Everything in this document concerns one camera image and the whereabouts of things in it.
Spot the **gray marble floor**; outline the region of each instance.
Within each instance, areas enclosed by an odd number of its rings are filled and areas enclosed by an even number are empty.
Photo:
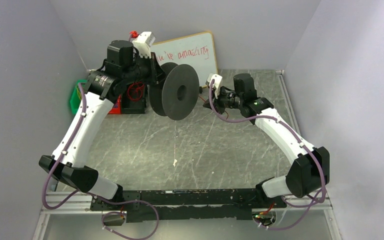
[[[273,70],[220,70],[224,85],[250,73],[259,96],[269,99],[291,124],[281,84]],[[207,99],[208,90],[201,95]],[[226,123],[198,99],[181,121],[155,114],[108,115],[96,135],[87,165],[126,190],[252,188],[286,174],[283,152],[250,122]],[[232,119],[239,110],[228,109]],[[63,184],[58,191],[67,191]]]

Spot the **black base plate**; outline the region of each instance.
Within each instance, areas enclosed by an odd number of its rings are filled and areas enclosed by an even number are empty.
[[[123,192],[126,201],[140,199],[156,206],[161,220],[187,220],[190,218],[250,220],[252,209],[267,209],[273,202],[275,208],[286,208],[286,204],[280,197],[261,201],[258,200],[257,194],[258,191],[255,188]],[[97,200],[91,203],[90,210],[113,211],[114,209],[110,209],[102,201]],[[144,204],[126,204],[124,210],[127,211],[127,223],[155,220],[152,208]]]

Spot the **gray wall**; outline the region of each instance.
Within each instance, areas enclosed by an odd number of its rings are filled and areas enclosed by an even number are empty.
[[[322,0],[286,86],[304,136],[330,150],[344,239],[384,239],[384,0]]]
[[[33,237],[46,175],[38,161],[67,130],[85,73],[49,1],[0,0],[0,239]]]
[[[114,39],[153,31],[157,42],[212,31],[219,69],[284,69],[320,0],[50,0],[86,66]]]

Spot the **metal frame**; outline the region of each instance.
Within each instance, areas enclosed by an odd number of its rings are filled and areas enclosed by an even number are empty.
[[[291,119],[291,127],[300,134],[300,130],[298,128],[297,120],[295,118],[291,101],[289,99],[289,95],[285,86],[283,75],[277,72],[277,78],[279,80],[279,84],[281,86],[282,92],[285,96],[285,103],[287,105],[287,110],[289,117]],[[56,205],[61,202],[64,198],[66,198],[70,192],[49,192],[47,194],[47,201],[50,205]],[[307,197],[296,198],[296,197],[287,197],[286,198],[290,203],[295,205],[306,205],[311,202],[311,199]],[[36,230],[33,235],[33,240],[43,240],[45,237],[46,229],[48,227],[49,219],[51,215],[103,215],[110,211],[91,211],[91,202],[94,201],[92,196],[86,193],[77,193],[72,196],[65,204],[63,204],[60,208],[55,210],[48,210],[46,208],[42,208],[39,215],[39,220],[37,221]],[[253,208],[252,212],[263,212],[266,211],[267,208]],[[276,208],[276,211],[304,211],[304,208]],[[331,201],[329,199],[329,195],[327,195],[326,201],[324,203],[317,204],[311,207],[310,211],[323,211],[326,223],[330,231],[331,238],[333,240],[341,240],[342,236],[338,228],[338,224],[336,221],[335,214],[333,212],[333,207]]]

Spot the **white plastic housing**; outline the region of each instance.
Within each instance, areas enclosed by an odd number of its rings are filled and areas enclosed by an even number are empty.
[[[211,83],[211,81],[214,79],[214,84],[212,85],[213,88],[215,88],[214,94],[215,98],[218,99],[220,95],[220,87],[223,85],[223,77],[218,74],[212,74],[208,76],[208,79],[206,80],[208,85]]]
[[[80,126],[76,136],[74,137],[71,144],[68,146],[67,155],[64,156],[61,163],[72,163],[73,168],[83,168],[86,161],[88,160],[89,149],[91,148],[92,141],[95,138],[95,135],[98,132],[99,127],[101,126],[102,121],[105,116],[114,106],[110,100],[99,99],[99,95],[88,92],[85,95],[87,109],[86,117],[83,120],[83,123]],[[83,100],[80,103],[80,107],[71,122],[70,127],[68,128],[67,133],[65,134],[62,141],[59,143],[58,147],[53,151],[54,159],[58,159],[62,154],[64,146],[66,145],[69,137],[72,135],[79,118],[82,113]]]
[[[286,175],[272,178],[262,184],[264,193],[269,198],[291,194],[286,185]]]
[[[267,108],[259,114],[259,116],[261,115],[275,117],[278,121],[286,123],[275,108]],[[282,152],[285,153],[290,164],[298,158],[299,154],[307,154],[306,150],[300,146],[292,133],[280,123],[268,118],[257,118],[255,120],[255,125],[263,130],[274,141],[274,143],[279,146]],[[301,139],[308,149],[312,150],[314,148],[313,144],[302,138],[296,131],[294,131],[294,133]]]
[[[139,55],[142,58],[151,58],[151,46],[155,41],[155,36],[150,31],[144,31],[137,38],[135,38],[132,43],[137,50],[139,50]]]

